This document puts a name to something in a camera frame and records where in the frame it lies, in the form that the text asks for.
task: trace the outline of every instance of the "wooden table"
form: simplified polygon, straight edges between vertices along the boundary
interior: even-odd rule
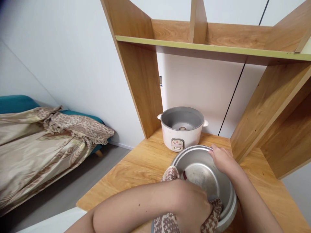
[[[231,151],[230,140],[202,133],[199,144],[215,143]],[[89,211],[108,197],[123,190],[148,183],[159,182],[177,153],[163,142],[162,130],[144,139],[113,169],[111,169],[78,202],[77,206]],[[258,148],[254,148],[241,163],[241,167],[266,202],[285,232],[311,232],[306,220],[291,198],[282,181],[275,178],[268,162]],[[243,232],[241,212],[238,211],[226,232]],[[151,221],[141,225],[137,232],[150,232]]]

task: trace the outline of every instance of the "rice cooker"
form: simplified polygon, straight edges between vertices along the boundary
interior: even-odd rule
[[[172,151],[197,145],[202,127],[208,126],[201,112],[190,107],[174,107],[158,115],[161,120],[163,140]]]

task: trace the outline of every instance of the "patterned blanket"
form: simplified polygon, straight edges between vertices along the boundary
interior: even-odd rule
[[[0,114],[0,216],[76,168],[111,128],[87,117],[38,107]]]

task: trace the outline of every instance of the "patterned cloth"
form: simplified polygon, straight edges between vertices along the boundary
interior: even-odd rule
[[[0,114],[0,216],[75,169],[114,134],[86,117],[37,107]]]
[[[180,179],[180,175],[175,166],[170,166],[164,173],[161,182]],[[220,213],[223,208],[223,204],[219,198],[210,201],[213,205],[213,211],[207,220],[201,226],[201,233],[214,233]],[[173,213],[167,213],[166,215],[157,217],[154,220],[154,233],[180,233],[176,215]]]

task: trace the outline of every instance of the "hand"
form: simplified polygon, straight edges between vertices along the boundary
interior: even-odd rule
[[[228,150],[219,148],[215,144],[212,144],[212,148],[213,151],[209,150],[208,153],[212,156],[219,171],[228,174],[233,168],[240,167]]]
[[[213,207],[207,201],[207,194],[199,186],[182,180],[174,180],[177,191],[176,206],[172,211],[177,217],[181,233],[200,233],[201,225],[211,214]]]

